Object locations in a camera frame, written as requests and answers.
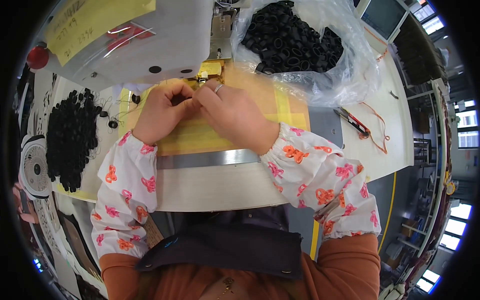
plastic bag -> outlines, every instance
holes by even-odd
[[[231,46],[236,67],[255,72],[260,57],[240,42],[245,37],[252,16],[264,6],[277,1],[252,0],[242,9],[233,26]],[[304,100],[310,106],[338,107],[363,102],[378,90],[381,77],[372,49],[363,35],[359,16],[348,0],[295,0],[293,12],[323,35],[329,27],[341,39],[343,54],[336,67],[324,73],[285,72],[269,75],[282,91]]]

woman's left hand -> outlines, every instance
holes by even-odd
[[[193,90],[185,82],[153,88],[133,129],[133,136],[148,145],[166,137],[181,119],[200,109],[192,100]]]

sewing machine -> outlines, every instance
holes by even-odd
[[[194,77],[203,61],[230,59],[232,22],[239,8],[250,5],[250,0],[144,0],[143,7],[128,1],[115,6],[109,0],[98,2],[103,6],[93,0],[57,5],[39,34],[45,38],[40,44],[48,48],[45,69],[98,92],[121,83]],[[118,10],[118,20],[135,9],[152,11],[96,37],[107,26],[102,17],[108,18],[109,5],[109,10]]]

electric fan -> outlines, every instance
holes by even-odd
[[[45,137],[42,134],[27,134],[22,140],[20,177],[28,197],[32,200],[47,199],[51,194],[46,153]]]

yellow sticky note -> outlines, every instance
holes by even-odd
[[[45,30],[47,47],[63,66],[108,30],[155,8],[155,0],[70,0]]]
[[[208,75],[220,75],[222,73],[222,65],[219,62],[202,62],[198,77],[202,77],[202,72],[207,72]]]

